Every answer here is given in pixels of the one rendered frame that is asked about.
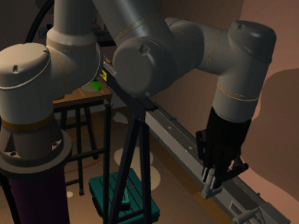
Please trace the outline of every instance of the purple pedestal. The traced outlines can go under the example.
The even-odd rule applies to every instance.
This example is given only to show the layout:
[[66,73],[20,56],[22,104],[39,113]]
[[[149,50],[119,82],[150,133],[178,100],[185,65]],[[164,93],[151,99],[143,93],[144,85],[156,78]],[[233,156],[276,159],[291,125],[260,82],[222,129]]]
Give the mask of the purple pedestal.
[[70,224],[64,169],[39,180],[9,182],[21,224]]

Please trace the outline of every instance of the green object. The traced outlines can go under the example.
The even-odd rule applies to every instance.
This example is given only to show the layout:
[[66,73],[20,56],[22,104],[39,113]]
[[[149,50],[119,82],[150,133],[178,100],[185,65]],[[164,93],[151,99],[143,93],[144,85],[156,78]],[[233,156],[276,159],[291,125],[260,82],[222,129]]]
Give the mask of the green object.
[[100,91],[100,82],[97,79],[93,80],[91,83],[97,90]]
[[[113,194],[114,189],[117,181],[118,172],[111,173],[109,175],[109,202],[108,202],[108,214],[110,213],[111,209],[111,202],[113,201]],[[99,213],[102,213],[103,211],[103,186],[104,186],[104,177],[103,176],[97,176],[92,179],[89,179],[89,190],[91,192],[91,195],[93,197],[93,202],[97,208]],[[129,175],[127,178],[127,184],[125,189],[128,191],[129,200],[130,200],[130,210],[129,211],[120,211],[119,217],[129,215],[133,212],[136,212],[143,208],[143,190],[141,182],[138,178],[138,176],[135,174],[134,170],[130,168]],[[152,223],[158,222],[159,216],[160,216],[160,210],[158,206],[155,204],[153,199],[151,199],[152,203]],[[120,224],[140,224],[143,223],[143,214],[140,214],[138,216],[135,216],[131,219],[128,219],[123,222],[119,222]]]

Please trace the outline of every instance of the floor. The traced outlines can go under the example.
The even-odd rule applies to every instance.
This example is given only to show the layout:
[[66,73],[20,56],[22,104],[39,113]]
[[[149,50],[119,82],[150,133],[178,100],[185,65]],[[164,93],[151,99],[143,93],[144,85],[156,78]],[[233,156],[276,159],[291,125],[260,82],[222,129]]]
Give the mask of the floor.
[[[97,147],[103,147],[104,112],[91,114]],[[111,123],[110,172],[119,169],[120,157],[126,139],[130,109],[128,107],[113,110]],[[67,119],[67,124],[74,123],[74,117]],[[82,152],[91,150],[87,127],[82,127]],[[76,153],[75,129],[67,130],[73,141],[73,154]],[[205,223],[205,224],[231,224],[230,218],[212,200],[204,200],[201,196],[201,187],[192,177],[170,156],[162,145],[150,134],[150,162],[152,198],[160,209],[158,223]],[[138,151],[139,141],[131,167],[140,177],[140,161]],[[83,160],[83,166],[95,163],[93,158]],[[68,163],[64,172],[77,169],[77,163]],[[99,224],[103,220],[98,216],[91,194],[88,189],[88,180],[103,175],[103,160],[83,169],[84,196],[79,196],[79,185],[67,186],[68,208],[71,224]],[[66,173],[66,181],[77,179],[77,171]],[[12,216],[0,188],[0,224],[12,224]]]

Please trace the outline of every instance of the teal crate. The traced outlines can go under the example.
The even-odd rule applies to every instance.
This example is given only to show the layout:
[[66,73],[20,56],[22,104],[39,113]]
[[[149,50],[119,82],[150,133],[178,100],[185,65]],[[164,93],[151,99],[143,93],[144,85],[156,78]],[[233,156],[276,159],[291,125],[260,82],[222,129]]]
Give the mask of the teal crate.
[[[113,193],[115,189],[115,185],[117,183],[117,175],[118,172],[111,173],[109,175],[109,209],[108,213],[110,213],[111,203],[113,201]],[[103,187],[104,187],[104,177],[98,176],[94,177],[89,180],[89,190],[93,197],[93,201],[97,202],[97,206],[100,207],[100,210],[103,211]],[[135,174],[134,170],[130,168],[129,176],[127,178],[127,185],[126,185],[129,201],[130,201],[130,210],[128,211],[120,211],[119,217],[123,217],[126,215],[131,214],[132,212],[136,212],[142,209],[143,199],[142,199],[142,184]],[[158,222],[160,216],[160,210],[158,206],[155,204],[153,199],[152,202],[152,223]],[[120,224],[142,224],[144,215],[138,215],[126,221],[120,222]]]

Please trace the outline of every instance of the black cable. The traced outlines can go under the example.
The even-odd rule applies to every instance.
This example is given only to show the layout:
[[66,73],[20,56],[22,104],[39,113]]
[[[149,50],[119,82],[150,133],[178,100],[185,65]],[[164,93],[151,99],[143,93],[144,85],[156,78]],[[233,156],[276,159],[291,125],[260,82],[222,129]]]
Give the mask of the black cable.
[[44,16],[48,13],[48,11],[50,10],[50,8],[54,5],[54,0],[48,0],[44,6],[41,8],[41,10],[39,11],[38,15],[36,16],[30,30],[29,33],[27,35],[26,43],[32,43],[33,39],[35,38],[35,34],[38,31],[38,28],[42,22],[42,20],[44,19]]

